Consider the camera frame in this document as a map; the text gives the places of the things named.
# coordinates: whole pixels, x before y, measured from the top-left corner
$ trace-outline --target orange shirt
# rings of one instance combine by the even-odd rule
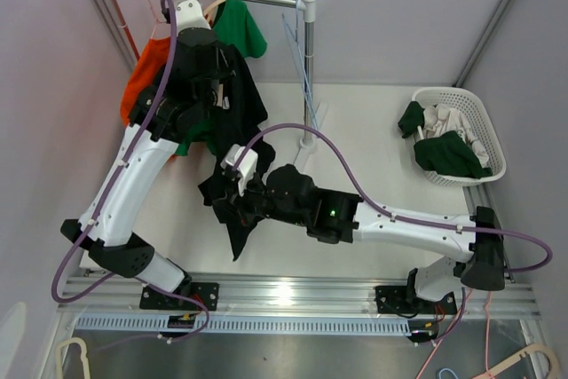
[[[142,52],[138,64],[124,90],[121,101],[121,118],[124,125],[128,125],[128,114],[134,107],[140,92],[148,86],[158,74],[160,68],[168,59],[170,51],[170,38],[150,39]]]

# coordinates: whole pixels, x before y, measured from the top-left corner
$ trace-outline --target white laundry basket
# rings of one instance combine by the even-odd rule
[[[422,107],[446,104],[462,111],[468,118],[471,129],[473,129],[489,154],[489,163],[487,165],[493,172],[493,175],[490,177],[475,179],[449,177],[425,170],[426,177],[430,181],[441,186],[478,186],[484,182],[496,181],[505,174],[507,169],[505,156],[481,99],[464,89],[442,87],[421,88],[414,93],[412,100],[417,101]],[[416,141],[424,139],[422,127],[418,127],[418,133],[414,135],[414,139]]]

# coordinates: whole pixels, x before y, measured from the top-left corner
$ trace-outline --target pink hanger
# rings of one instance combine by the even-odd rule
[[[147,0],[148,1],[148,6],[150,6],[150,12],[152,13],[152,15],[154,16],[154,29],[152,30],[152,34],[150,35],[150,38],[153,39],[154,38],[154,34],[156,32],[156,28],[158,27],[158,24],[165,24],[167,21],[164,20],[160,20],[158,14],[156,13],[154,7],[152,6],[152,0]]]

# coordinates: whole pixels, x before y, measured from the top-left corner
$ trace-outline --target metal rail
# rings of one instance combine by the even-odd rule
[[[465,81],[467,80],[469,74],[471,73],[472,68],[479,61],[479,58],[483,54],[485,47],[489,43],[491,36],[494,34],[495,30],[497,29],[497,27],[505,17],[513,1],[514,0],[499,0],[497,5],[495,6],[495,9],[493,10],[493,13],[491,14],[491,17],[485,24],[485,27],[481,32],[481,35],[477,39],[476,44],[473,47],[473,50],[469,54],[465,65],[461,69],[458,78],[454,83],[454,87],[456,88],[463,87]]]
[[[90,277],[71,277],[63,297],[73,296],[90,286],[100,274]],[[213,316],[264,316],[305,318],[395,318],[378,314],[374,288],[379,285],[405,285],[404,280],[304,279],[259,277],[224,274],[192,274],[195,281],[219,283],[217,311]],[[138,304],[142,285],[135,280],[112,278],[105,281],[77,303],[60,305],[60,312],[98,313],[170,313],[140,310]],[[485,318],[487,293],[475,291],[466,307],[464,318]],[[461,295],[456,295],[461,303]],[[491,315],[497,320],[537,320],[540,311],[533,290],[528,285],[510,284],[493,293]]]

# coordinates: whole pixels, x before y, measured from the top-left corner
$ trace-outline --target metal bracket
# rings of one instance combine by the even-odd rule
[[[189,297],[192,299],[201,299],[201,302],[209,311],[217,310],[217,301],[219,298],[219,283],[202,283],[192,282]],[[165,296],[156,292],[149,287],[142,290],[140,296],[141,310],[157,310],[157,311],[200,311],[201,309],[191,302],[181,301],[179,299]]]
[[[442,308],[446,315],[455,315],[458,310],[454,292],[445,295],[438,302],[406,297],[406,286],[377,286],[375,288],[376,309],[380,314],[425,314],[436,315],[435,307]]]

